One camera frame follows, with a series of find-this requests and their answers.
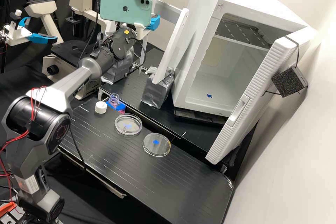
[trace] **mint green phone case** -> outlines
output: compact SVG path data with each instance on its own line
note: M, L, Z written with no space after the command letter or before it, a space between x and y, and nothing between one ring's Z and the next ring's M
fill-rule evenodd
M152 0L100 0L100 16L121 23L148 26L152 17Z

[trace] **petri dish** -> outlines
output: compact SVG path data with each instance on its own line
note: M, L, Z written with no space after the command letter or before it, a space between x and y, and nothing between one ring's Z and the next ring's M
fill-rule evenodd
M118 116L114 125L123 135L136 135L142 130L142 122L139 117L132 114L122 114Z
M148 134L142 142L144 150L155 157L166 156L170 152L170 141L159 133Z

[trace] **black cable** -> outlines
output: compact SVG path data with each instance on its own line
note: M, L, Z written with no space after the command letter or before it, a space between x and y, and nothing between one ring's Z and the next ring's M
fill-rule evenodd
M83 164L83 172L85 172L86 171L86 164L85 164L85 161L84 161L84 158L83 158L83 156L82 156L82 154L81 154L81 152L80 152L80 150L79 150L79 148L78 148L78 146L77 146L77 143L76 143L76 140L75 140L75 138L74 138L74 136L73 136L73 134L72 134L72 131L71 131L71 127L69 127L69 131L70 131L70 135L71 135L71 137L72 137L72 140L73 140L73 144L75 145L75 147L76 147L76 150L77 150L77 152L78 152L78 155L80 156L80 159L82 160L82 164Z
M97 10L97 15L96 15L96 21L95 21L94 23L95 23L95 24L94 24L92 33L91 33L90 38L89 38L88 42L86 43L86 45L85 45L85 47L84 47L84 49L83 49L83 51L82 51L82 53L80 54L79 60L78 60L77 65L76 65L76 68L78 68L78 64L79 64L79 62L80 62L80 60L81 60L81 58L82 58L82 56L83 56L83 54L84 54L84 52L85 52L87 46L89 45L89 43L90 43L90 41L91 41L91 39L92 39L92 36L93 36L93 34L94 34L93 31L96 30L96 26L97 26L97 23L98 23L98 10Z
M2 187L2 188L6 188L6 189L9 189L9 187L8 186L5 186L5 185L0 185L0 187ZM12 189L12 191L16 194L17 193L17 190L15 189L15 188L13 188L13 186L11 187L11 189Z
M296 64L295 64L295 67L297 67L298 62L299 62L299 55L300 55L300 45L299 45L298 42L296 42L295 40L291 39L290 37L285 36L285 38L288 39L288 40L290 40L290 41L292 41L297 46L297 51L298 52L297 52Z
M3 199L3 200L0 200L0 203L11 203L11 202L16 203L15 200L9 200L9 199Z
M142 50L143 50L144 53L145 53L145 58L143 59L143 63L142 63L141 65L135 67L135 68L134 68L131 72L129 72L127 75L130 75L130 74L133 73L134 71L138 70L138 69L145 63L146 58L147 58L146 50L145 50L144 46L142 45L142 43L140 42L140 40L138 40L137 38L133 38L133 37L131 37L131 38L126 39L126 42L128 42L128 40L130 40L130 39L133 39L133 40L137 41L137 42L141 45Z
M75 138L73 136L73 133L71 131L71 127L69 128L69 131L70 131L71 138L72 138L72 140L74 142L74 145L76 147L76 150L77 150L77 152L79 154L79 157L80 157L80 159L82 161L82 166L83 166L82 172L80 174L76 174L76 175L60 174L60 173L47 173L47 176L60 176L60 177L66 177L66 178L72 179L72 178L76 178L76 177L82 176L86 172L86 164L85 164L84 158L83 158L83 156L82 156L82 154L81 154L81 152L80 152L80 150L79 150L79 148L77 146L77 142L76 142L76 140L75 140Z
M265 91L265 93L272 93L272 94L274 94L274 95L275 95L275 94L276 94L276 95L281 95L281 94L279 94L279 93L274 93L274 92L267 91L267 90Z

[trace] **blue tape mark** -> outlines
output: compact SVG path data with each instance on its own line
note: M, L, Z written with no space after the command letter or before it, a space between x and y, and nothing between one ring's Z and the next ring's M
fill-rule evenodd
M131 124L124 124L124 127L125 127L125 128L131 128L132 125L131 125Z

